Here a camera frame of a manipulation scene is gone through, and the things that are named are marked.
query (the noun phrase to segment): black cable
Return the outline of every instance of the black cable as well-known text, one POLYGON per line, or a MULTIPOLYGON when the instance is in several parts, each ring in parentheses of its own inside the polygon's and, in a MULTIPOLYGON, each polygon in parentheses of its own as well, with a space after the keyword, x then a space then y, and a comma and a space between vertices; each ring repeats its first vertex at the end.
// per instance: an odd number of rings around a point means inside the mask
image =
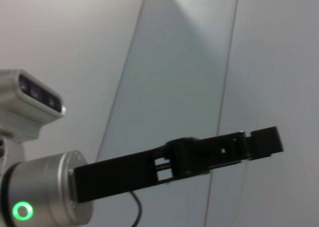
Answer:
POLYGON ((136 201, 136 203, 138 204, 138 207, 139 207, 138 216, 136 216, 136 219, 132 225, 132 227, 136 227, 136 226, 138 226, 138 224, 141 220, 143 208, 142 208, 142 203, 141 203, 140 199, 138 198, 138 196, 133 191, 130 191, 130 193, 133 196, 134 200, 136 201))

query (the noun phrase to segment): black bracket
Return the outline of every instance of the black bracket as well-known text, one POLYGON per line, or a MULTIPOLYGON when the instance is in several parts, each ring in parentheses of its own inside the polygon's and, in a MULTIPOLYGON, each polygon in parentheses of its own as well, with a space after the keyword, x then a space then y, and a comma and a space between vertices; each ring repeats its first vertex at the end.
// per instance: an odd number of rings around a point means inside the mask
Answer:
POLYGON ((164 146, 101 161, 74 170, 77 201, 86 202, 145 187, 180 180, 242 160, 255 160, 282 152, 276 127, 212 137, 181 138, 164 146), (156 165, 164 158, 168 163, 156 165), (159 180, 158 172, 171 169, 172 177, 159 180))

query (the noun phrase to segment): green led light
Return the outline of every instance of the green led light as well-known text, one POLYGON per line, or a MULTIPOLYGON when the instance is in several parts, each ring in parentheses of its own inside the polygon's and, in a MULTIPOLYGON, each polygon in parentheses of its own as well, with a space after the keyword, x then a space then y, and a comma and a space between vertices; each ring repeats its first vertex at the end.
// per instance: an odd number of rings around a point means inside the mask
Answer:
POLYGON ((28 219, 30 219, 33 215, 33 208, 32 206, 28 203, 28 202, 25 202, 25 201, 21 201, 21 202, 18 202, 14 205, 13 209, 12 209, 12 214, 13 216, 19 220, 19 221, 26 221, 28 219), (19 208, 25 208, 26 209, 26 216, 21 216, 19 214, 19 208))

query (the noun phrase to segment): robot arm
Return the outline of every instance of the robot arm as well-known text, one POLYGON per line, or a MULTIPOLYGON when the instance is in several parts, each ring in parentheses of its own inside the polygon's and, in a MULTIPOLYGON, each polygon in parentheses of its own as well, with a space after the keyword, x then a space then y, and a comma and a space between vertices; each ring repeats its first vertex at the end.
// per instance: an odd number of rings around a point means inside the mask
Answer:
POLYGON ((73 227, 93 200, 160 185, 283 151, 275 127, 208 139, 181 138, 145 152, 87 165, 79 151, 24 161, 22 142, 63 116, 62 98, 22 70, 0 71, 0 226, 73 227), (159 158, 167 163, 156 164, 159 158), (158 178, 171 169, 172 177, 158 178))

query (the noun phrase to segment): camera lens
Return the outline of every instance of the camera lens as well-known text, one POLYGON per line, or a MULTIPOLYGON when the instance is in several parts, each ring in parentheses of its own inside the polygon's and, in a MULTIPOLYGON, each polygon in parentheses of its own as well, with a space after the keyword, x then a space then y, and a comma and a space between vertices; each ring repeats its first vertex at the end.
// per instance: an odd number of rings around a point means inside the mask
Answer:
POLYGON ((33 97, 34 99, 36 99, 38 101, 42 101, 41 89, 38 86, 31 85, 30 94, 31 94, 31 97, 33 97))
POLYGON ((61 102, 60 100, 56 101, 56 109, 59 113, 62 111, 61 102))
POLYGON ((55 108, 55 101, 54 101, 54 98, 53 97, 49 97, 49 99, 48 99, 48 103, 49 103, 49 106, 51 107, 51 108, 55 108))
POLYGON ((27 93, 28 83, 27 83, 26 79, 22 76, 19 77, 19 86, 20 86, 22 92, 27 93))

